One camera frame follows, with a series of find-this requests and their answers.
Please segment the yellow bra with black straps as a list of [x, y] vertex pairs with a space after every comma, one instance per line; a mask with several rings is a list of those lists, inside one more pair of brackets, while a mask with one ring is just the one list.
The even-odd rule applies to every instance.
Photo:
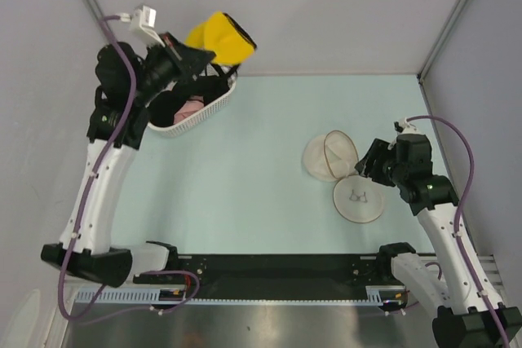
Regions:
[[246, 30], [228, 13], [214, 12], [209, 18], [193, 27], [184, 44], [195, 49], [211, 51], [212, 65], [237, 73], [242, 64], [256, 51], [257, 44]]

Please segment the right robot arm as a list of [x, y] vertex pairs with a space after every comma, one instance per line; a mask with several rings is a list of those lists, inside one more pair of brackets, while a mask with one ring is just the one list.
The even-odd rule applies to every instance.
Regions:
[[442, 276], [427, 269], [406, 243], [385, 245], [376, 263], [378, 278], [398, 280], [431, 317], [439, 347], [508, 347], [521, 328], [521, 313], [507, 306], [474, 253], [459, 199], [449, 179], [433, 172], [431, 144], [424, 134], [402, 133], [389, 143], [375, 139], [356, 164], [373, 182], [397, 187], [435, 251]]

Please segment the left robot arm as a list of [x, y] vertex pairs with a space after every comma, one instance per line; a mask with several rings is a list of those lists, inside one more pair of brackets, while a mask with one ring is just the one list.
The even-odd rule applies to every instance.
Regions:
[[86, 133], [82, 190], [59, 240], [41, 251], [41, 259], [63, 274], [114, 288], [147, 271], [165, 283], [179, 276], [180, 263], [169, 255], [169, 245], [148, 242], [132, 250], [111, 244], [122, 183], [148, 126], [148, 104], [172, 82], [197, 80], [215, 57], [170, 33], [159, 38], [144, 58], [126, 42], [98, 52], [95, 75], [100, 84]]

